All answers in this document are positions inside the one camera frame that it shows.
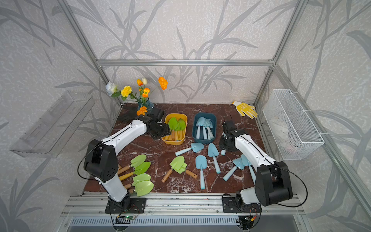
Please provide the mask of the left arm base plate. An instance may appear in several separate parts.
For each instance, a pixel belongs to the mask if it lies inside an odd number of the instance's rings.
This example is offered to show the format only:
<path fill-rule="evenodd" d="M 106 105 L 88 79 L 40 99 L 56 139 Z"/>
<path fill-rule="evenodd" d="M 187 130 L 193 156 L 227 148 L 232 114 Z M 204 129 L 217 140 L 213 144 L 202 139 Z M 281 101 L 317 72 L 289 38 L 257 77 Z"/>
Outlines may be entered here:
<path fill-rule="evenodd" d="M 146 207 L 146 198 L 126 198 L 121 202 L 109 199 L 105 214 L 143 214 Z"/>

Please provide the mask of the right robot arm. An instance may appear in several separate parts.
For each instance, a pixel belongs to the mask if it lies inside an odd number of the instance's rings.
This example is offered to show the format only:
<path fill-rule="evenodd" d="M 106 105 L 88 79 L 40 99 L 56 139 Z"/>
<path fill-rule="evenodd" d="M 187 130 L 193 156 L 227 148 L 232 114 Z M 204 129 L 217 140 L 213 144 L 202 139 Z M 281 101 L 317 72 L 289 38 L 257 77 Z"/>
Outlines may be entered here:
<path fill-rule="evenodd" d="M 243 129 L 236 128 L 232 120 L 222 123 L 223 133 L 219 147 L 242 152 L 256 171 L 255 194 L 262 206 L 278 204 L 292 199 L 293 191 L 288 166 L 268 156 Z"/>

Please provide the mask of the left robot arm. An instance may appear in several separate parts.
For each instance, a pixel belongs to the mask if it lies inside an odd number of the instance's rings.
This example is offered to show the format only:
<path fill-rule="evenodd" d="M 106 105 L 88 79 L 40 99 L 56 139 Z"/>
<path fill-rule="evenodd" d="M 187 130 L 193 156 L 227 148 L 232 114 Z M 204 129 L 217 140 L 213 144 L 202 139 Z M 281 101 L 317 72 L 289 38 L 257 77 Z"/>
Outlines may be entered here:
<path fill-rule="evenodd" d="M 147 115 L 139 115 L 119 132 L 102 140 L 90 141 L 83 168 L 98 181 L 109 194 L 112 203 L 127 208 L 130 194 L 118 176 L 117 155 L 133 140 L 143 134 L 159 139 L 171 133 L 170 127 L 162 123 L 164 111 L 154 107 Z"/>

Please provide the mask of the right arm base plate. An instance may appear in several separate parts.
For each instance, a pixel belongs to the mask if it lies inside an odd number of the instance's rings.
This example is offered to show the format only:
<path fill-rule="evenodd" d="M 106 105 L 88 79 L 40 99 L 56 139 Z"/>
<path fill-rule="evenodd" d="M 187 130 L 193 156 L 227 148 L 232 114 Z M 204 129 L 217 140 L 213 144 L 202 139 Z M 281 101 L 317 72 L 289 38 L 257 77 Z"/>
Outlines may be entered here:
<path fill-rule="evenodd" d="M 224 213 L 261 213 L 262 208 L 259 203 L 249 203 L 246 204 L 243 202 L 243 199 L 240 193 L 236 193 L 232 197 L 228 193 L 222 195 L 222 206 Z"/>

